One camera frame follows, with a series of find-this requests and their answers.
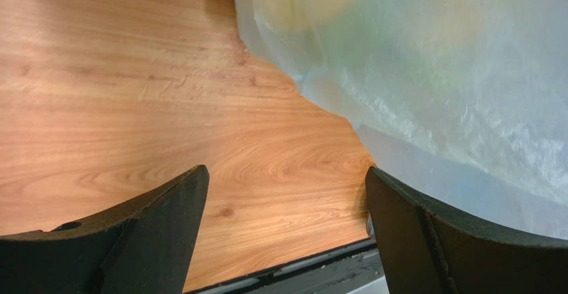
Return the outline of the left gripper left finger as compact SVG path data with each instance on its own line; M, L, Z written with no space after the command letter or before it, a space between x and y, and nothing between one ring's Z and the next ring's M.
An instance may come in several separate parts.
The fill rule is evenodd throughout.
M1 237L2 293L182 293L209 186L203 165L52 231Z

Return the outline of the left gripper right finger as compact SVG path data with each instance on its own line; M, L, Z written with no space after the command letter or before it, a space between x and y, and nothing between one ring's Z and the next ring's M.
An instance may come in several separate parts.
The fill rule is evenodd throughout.
M391 293L566 293L567 242L492 223L372 167L368 208Z

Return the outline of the light blue plastic bag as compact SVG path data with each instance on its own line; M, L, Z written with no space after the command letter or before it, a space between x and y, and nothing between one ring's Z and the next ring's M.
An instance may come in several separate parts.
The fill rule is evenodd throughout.
M235 0L247 50L440 201L567 238L567 0Z

